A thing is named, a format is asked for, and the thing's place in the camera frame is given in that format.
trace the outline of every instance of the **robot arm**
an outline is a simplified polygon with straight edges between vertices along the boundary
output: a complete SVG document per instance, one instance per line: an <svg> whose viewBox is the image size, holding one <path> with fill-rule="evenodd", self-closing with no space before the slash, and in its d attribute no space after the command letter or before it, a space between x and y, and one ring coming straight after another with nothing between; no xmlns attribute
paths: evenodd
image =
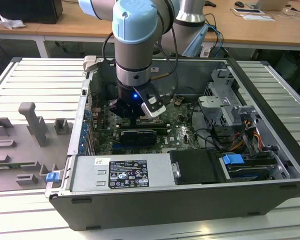
<svg viewBox="0 0 300 240"><path fill-rule="evenodd" d="M146 114L153 118L165 111L151 84L155 43L174 50L172 27L182 55L194 56L205 37L204 0L80 0L82 10L112 21L115 43L118 99L111 110L125 118Z"/></svg>

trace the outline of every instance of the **desk leg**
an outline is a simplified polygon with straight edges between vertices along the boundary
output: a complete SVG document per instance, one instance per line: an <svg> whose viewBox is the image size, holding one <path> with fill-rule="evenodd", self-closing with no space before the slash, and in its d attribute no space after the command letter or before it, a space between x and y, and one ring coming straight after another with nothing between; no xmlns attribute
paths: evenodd
<svg viewBox="0 0 300 240"><path fill-rule="evenodd" d="M38 47L40 57L42 58L49 58L50 53L48 52L46 46L45 46L45 41L43 36L35 36L34 40L36 42L36 46Z"/></svg>

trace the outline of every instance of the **laptop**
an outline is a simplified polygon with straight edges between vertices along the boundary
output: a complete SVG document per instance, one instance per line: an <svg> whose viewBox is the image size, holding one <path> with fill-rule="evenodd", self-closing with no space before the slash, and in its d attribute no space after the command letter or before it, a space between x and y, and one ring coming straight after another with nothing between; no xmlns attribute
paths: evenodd
<svg viewBox="0 0 300 240"><path fill-rule="evenodd" d="M252 9L263 11L282 11L290 0L259 0L257 3L246 3Z"/></svg>

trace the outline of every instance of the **computer mouse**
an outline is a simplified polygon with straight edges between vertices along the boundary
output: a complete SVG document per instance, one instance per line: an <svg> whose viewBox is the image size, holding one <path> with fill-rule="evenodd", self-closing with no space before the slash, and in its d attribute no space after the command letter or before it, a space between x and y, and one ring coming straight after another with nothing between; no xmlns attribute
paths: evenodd
<svg viewBox="0 0 300 240"><path fill-rule="evenodd" d="M242 8L244 8L244 3L242 3L241 1L238 1L238 2L235 2L235 6L238 6L238 7L242 7Z"/></svg>

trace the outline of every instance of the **motherboard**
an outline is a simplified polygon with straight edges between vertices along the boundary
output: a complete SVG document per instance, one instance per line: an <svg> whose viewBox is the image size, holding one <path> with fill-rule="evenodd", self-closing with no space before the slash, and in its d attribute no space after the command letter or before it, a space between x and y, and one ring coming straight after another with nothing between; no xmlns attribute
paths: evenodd
<svg viewBox="0 0 300 240"><path fill-rule="evenodd" d="M109 110L109 103L100 103L93 112L94 139L97 155L157 154L171 150L199 149L197 136L190 125L191 105L174 104L159 117L148 120L140 117L134 124ZM123 131L155 131L156 143L147 146L122 146L119 136Z"/></svg>

